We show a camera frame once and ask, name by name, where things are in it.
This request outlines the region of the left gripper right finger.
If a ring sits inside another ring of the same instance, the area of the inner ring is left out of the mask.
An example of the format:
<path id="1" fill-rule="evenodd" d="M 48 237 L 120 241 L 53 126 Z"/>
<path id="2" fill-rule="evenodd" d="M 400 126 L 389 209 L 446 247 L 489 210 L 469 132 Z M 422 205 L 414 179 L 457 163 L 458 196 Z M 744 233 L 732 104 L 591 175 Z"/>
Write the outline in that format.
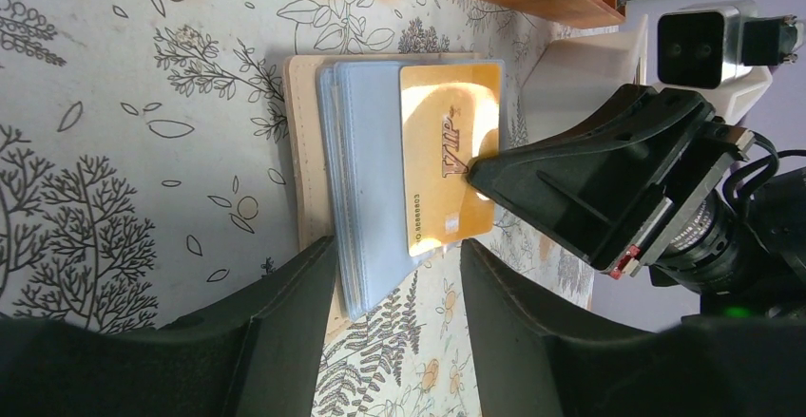
<path id="1" fill-rule="evenodd" d="M 591 313 L 475 239 L 462 287 L 487 416 L 801 416 L 805 324 L 687 317 L 645 332 Z"/>

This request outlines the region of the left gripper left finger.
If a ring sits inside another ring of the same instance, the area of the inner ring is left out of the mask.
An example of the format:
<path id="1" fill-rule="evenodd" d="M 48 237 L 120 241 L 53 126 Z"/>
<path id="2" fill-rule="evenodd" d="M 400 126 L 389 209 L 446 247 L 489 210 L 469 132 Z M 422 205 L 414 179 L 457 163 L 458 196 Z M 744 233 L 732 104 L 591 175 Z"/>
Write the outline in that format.
<path id="1" fill-rule="evenodd" d="M 1 323 L 5 416 L 307 416 L 337 248 L 315 241 L 271 275 L 158 329 L 100 334 Z"/>

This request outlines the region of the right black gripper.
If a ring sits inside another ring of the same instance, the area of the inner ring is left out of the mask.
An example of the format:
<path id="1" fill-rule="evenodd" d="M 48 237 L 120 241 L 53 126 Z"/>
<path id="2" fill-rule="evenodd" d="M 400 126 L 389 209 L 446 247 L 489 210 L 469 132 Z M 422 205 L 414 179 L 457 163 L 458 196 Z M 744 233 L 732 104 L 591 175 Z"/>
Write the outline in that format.
<path id="1" fill-rule="evenodd" d="M 805 181 L 696 91 L 620 86 L 568 131 L 476 161 L 470 185 L 596 271 L 647 270 L 705 314 L 805 312 Z"/>

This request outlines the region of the beige card holder wallet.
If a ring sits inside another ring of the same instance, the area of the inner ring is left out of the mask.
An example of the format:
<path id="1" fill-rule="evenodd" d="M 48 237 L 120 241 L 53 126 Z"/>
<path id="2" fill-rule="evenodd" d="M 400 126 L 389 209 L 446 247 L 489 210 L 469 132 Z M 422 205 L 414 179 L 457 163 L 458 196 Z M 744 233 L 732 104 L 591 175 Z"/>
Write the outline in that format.
<path id="1" fill-rule="evenodd" d="M 420 264 L 460 242 L 423 256 L 408 252 L 399 72 L 481 60 L 500 61 L 476 53 L 296 55 L 285 61 L 299 243 L 326 235 L 337 242 L 328 339 L 375 309 Z"/>

